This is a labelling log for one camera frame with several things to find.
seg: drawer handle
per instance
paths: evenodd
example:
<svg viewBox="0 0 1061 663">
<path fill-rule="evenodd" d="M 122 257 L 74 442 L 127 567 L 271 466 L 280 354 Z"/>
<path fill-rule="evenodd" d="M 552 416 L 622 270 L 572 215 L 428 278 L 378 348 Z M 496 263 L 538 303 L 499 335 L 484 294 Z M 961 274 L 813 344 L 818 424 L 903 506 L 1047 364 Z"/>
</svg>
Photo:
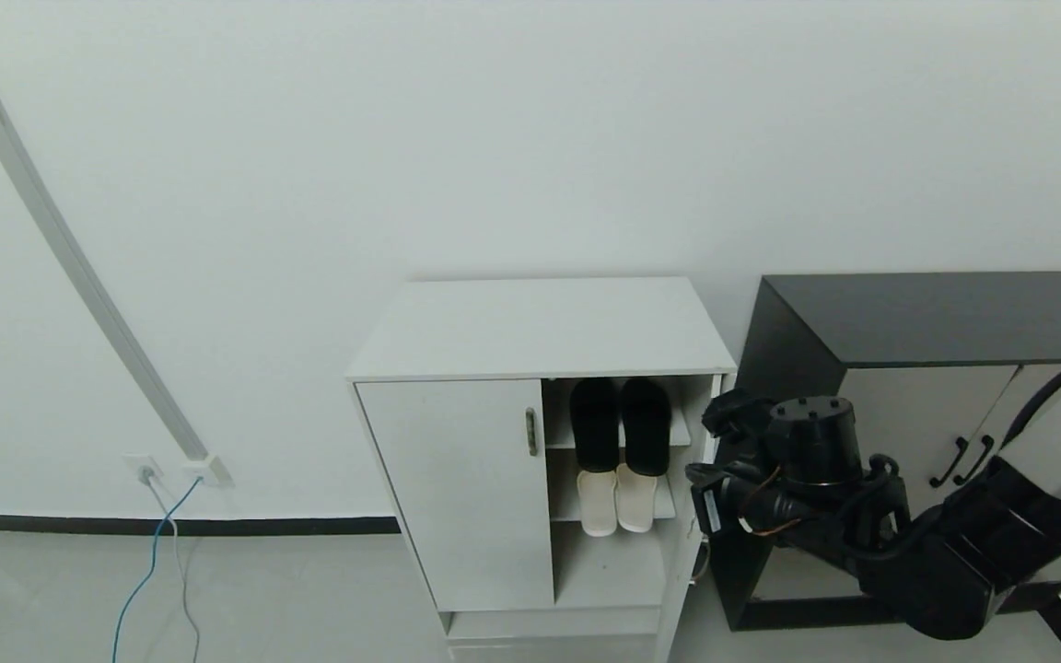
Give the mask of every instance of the drawer handle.
<svg viewBox="0 0 1061 663">
<path fill-rule="evenodd" d="M 530 456 L 539 456 L 539 442 L 535 440 L 534 407 L 527 407 L 527 450 Z"/>
<path fill-rule="evenodd" d="M 963 477 L 953 477 L 953 483 L 957 486 L 963 486 L 968 483 L 968 479 L 976 475 L 976 471 L 980 469 L 980 464 L 985 463 L 985 458 L 989 457 L 989 453 L 993 450 L 993 437 L 980 436 L 980 443 L 985 444 L 985 450 L 981 451 L 980 457 L 976 458 L 976 465 L 973 466 L 973 469 L 969 470 L 968 474 L 963 475 Z"/>
<path fill-rule="evenodd" d="M 952 465 L 947 466 L 947 471 L 944 471 L 943 477 L 927 478 L 927 484 L 929 484 L 932 488 L 939 488 L 947 483 L 947 478 L 953 475 L 953 471 L 956 470 L 956 466 L 960 465 L 960 459 L 964 457 L 964 452 L 969 450 L 969 441 L 966 440 L 964 437 L 956 437 L 956 449 L 959 449 L 960 452 L 956 454 L 956 458 L 953 458 Z"/>
</svg>

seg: white slipper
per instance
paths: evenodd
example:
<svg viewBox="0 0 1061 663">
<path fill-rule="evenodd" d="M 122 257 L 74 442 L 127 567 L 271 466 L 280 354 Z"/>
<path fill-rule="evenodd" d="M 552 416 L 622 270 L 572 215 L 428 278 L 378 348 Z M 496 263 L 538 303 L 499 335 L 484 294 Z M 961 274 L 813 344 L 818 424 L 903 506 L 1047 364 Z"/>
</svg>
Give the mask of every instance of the white slipper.
<svg viewBox="0 0 1061 663">
<path fill-rule="evenodd" d="M 607 537 L 616 531 L 614 471 L 580 470 L 576 477 L 580 493 L 580 525 L 589 537 Z"/>
<path fill-rule="evenodd" d="M 630 533 L 648 533 L 653 528 L 653 492 L 658 490 L 657 477 L 644 477 L 616 466 L 616 520 Z"/>
</svg>

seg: black cabinet top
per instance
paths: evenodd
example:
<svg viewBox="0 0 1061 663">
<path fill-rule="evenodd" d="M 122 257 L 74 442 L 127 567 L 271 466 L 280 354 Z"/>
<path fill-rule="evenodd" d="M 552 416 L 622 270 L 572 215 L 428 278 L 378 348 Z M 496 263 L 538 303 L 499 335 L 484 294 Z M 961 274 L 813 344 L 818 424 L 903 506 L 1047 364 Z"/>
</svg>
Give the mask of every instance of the black cabinet top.
<svg viewBox="0 0 1061 663">
<path fill-rule="evenodd" d="M 842 365 L 1061 362 L 1061 272 L 764 280 Z"/>
</svg>

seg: white shoe cabinet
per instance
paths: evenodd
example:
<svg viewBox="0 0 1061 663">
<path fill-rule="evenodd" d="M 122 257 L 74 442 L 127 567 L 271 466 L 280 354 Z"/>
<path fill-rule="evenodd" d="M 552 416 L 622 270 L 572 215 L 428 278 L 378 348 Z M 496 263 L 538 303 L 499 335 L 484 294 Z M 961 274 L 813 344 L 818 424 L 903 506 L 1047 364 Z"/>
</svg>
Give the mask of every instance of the white shoe cabinet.
<svg viewBox="0 0 1061 663">
<path fill-rule="evenodd" d="M 700 416 L 735 372 L 685 278 L 400 290 L 348 381 L 454 660 L 668 659 L 701 542 L 683 467 L 715 456 Z M 590 538 L 569 391 L 640 374 L 674 411 L 656 520 Z"/>
</svg>

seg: floor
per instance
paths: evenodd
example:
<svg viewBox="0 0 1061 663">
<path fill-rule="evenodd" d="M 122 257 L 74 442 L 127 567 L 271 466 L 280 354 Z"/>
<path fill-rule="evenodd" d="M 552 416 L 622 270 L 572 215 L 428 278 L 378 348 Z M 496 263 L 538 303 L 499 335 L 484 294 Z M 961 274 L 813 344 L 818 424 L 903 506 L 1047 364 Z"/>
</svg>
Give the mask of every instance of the floor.
<svg viewBox="0 0 1061 663">
<path fill-rule="evenodd" d="M 201 663 L 448 663 L 439 623 L 397 536 L 185 539 Z M 190 660 L 169 542 L 126 616 L 119 660 Z M 136 537 L 0 534 L 0 662 L 108 660 L 118 609 L 149 568 Z M 1061 663 L 1034 613 L 997 617 L 973 641 L 942 643 L 905 626 L 731 633 L 715 589 L 692 590 L 673 663 Z"/>
</svg>

